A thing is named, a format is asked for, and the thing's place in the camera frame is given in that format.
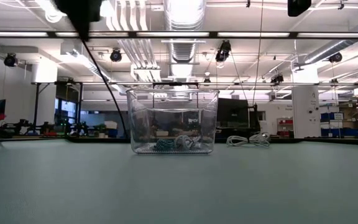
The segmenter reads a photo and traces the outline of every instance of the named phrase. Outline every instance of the table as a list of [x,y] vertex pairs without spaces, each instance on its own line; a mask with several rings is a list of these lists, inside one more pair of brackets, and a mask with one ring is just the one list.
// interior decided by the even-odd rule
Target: table
[[358,223],[358,146],[0,142],[0,223]]

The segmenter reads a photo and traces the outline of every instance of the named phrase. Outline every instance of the metal frame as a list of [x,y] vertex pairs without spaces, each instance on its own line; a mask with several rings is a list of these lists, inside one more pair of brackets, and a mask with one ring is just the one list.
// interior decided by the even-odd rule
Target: metal frame
[[[291,31],[91,31],[90,39],[281,39],[281,40],[358,40],[358,32],[291,32]],[[305,37],[299,34],[313,34]],[[0,38],[77,39],[76,32],[0,30]]]
[[78,101],[76,102],[76,104],[77,104],[77,106],[76,106],[76,122],[77,123],[80,122],[80,120],[81,120],[81,105],[82,105],[82,101],[83,101],[83,92],[84,92],[84,85],[83,85],[82,82],[45,82],[45,83],[33,82],[31,84],[37,86],[36,92],[35,92],[35,108],[34,108],[34,121],[33,121],[34,127],[33,127],[33,131],[35,131],[36,125],[37,125],[39,95],[49,85],[63,85],[63,84],[64,85],[80,85],[80,95],[79,95]]
[[[103,82],[83,82],[84,85],[105,85]],[[216,83],[203,83],[203,82],[108,82],[109,85],[133,85],[133,86],[155,86],[155,85],[169,85],[169,86],[180,86],[180,85],[196,85],[196,86],[208,86],[208,85],[238,85],[238,86],[358,86],[358,83],[293,83],[293,82],[282,82],[282,83],[254,83],[254,82],[216,82]]]

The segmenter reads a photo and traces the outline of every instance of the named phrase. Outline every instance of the white pillar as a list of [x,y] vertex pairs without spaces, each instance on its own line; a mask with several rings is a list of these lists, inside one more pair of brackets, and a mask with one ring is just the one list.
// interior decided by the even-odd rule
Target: white pillar
[[[293,82],[318,83],[317,67],[309,65],[293,71]],[[319,92],[317,86],[294,86],[292,107],[295,138],[320,137]]]
[[[32,66],[33,82],[55,82],[57,81],[57,64],[50,60],[42,60],[40,63]],[[55,123],[55,98],[56,86],[49,85],[40,94],[38,100],[37,125],[45,121],[50,124]]]

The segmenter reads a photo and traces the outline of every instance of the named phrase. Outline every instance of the cable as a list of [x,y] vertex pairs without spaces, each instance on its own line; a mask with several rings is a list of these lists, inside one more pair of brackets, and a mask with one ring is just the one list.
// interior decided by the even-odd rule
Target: cable
[[5,98],[6,66],[4,67],[4,80],[2,81],[2,98]]
[[[334,72],[334,64],[331,63],[331,66],[333,67],[333,77],[335,77],[335,72]],[[335,104],[336,106],[339,108],[339,103],[338,103],[338,98],[337,98],[337,94],[336,94],[336,84],[334,82],[334,95],[335,95]],[[341,138],[341,127],[338,125],[338,133],[339,133],[339,138]]]
[[270,146],[270,134],[267,132],[257,133],[249,138],[241,136],[230,136],[227,138],[226,144],[228,146],[245,146],[246,144],[253,144],[258,147],[269,147]]
[[90,49],[88,48],[88,46],[87,46],[85,40],[81,39],[81,41],[82,41],[82,43],[83,43],[83,45],[84,45],[86,51],[88,52],[89,56],[91,57],[91,59],[92,59],[92,61],[93,61],[93,63],[94,63],[94,66],[96,67],[96,69],[98,69],[98,73],[99,73],[100,77],[103,79],[103,82],[104,82],[104,84],[106,85],[107,89],[109,90],[112,99],[114,100],[114,104],[116,105],[117,111],[118,111],[118,113],[119,113],[119,117],[120,117],[120,119],[121,119],[122,128],[124,129],[125,138],[128,138],[127,129],[125,128],[124,118],[122,117],[121,110],[120,110],[119,107],[118,107],[118,103],[117,103],[116,97],[115,97],[114,94],[112,93],[111,88],[110,88],[109,84],[107,83],[106,77],[102,74],[102,72],[101,72],[101,70],[100,70],[100,68],[99,68],[98,63],[96,63],[96,60],[94,59],[94,57],[93,57],[93,55],[92,55]]
[[260,34],[259,34],[259,48],[258,48],[258,64],[256,65],[256,77],[255,77],[255,86],[254,86],[254,96],[252,97],[252,105],[255,102],[255,93],[256,93],[256,83],[258,82],[258,72],[259,72],[259,57],[260,57],[260,45],[262,43],[262,22],[264,20],[264,0],[262,0],[262,11],[260,12]]
[[5,6],[9,6],[9,7],[14,7],[14,8],[18,8],[18,9],[41,9],[41,7],[39,6],[34,6],[34,7],[27,7],[27,6],[14,6],[11,4],[6,4],[4,2],[0,2],[0,4],[3,4]]
[[242,81],[241,81],[241,78],[240,78],[239,71],[237,70],[237,65],[236,65],[236,61],[234,60],[233,51],[231,52],[231,57],[233,58],[234,68],[236,68],[236,73],[237,73],[237,77],[239,78],[239,81],[240,81],[240,85],[241,85],[242,92],[243,92],[243,94],[244,94],[244,97],[245,97],[246,100],[247,100],[246,91],[244,90],[244,87],[242,87]]

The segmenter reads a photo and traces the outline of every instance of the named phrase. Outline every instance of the clear plastic bin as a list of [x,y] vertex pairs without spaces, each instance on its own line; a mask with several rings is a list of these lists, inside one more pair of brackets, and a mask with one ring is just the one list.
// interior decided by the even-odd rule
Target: clear plastic bin
[[128,90],[131,146],[137,154],[213,151],[217,90]]

